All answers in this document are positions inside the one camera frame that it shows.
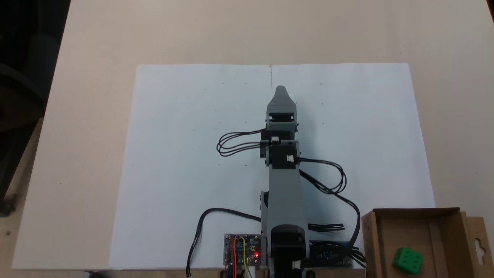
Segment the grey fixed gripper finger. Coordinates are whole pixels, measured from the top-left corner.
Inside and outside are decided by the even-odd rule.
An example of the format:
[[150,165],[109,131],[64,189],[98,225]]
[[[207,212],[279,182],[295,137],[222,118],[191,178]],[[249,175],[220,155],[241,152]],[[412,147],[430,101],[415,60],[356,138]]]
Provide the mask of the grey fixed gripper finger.
[[267,105],[267,113],[296,113],[296,104],[285,86],[277,86],[272,100]]

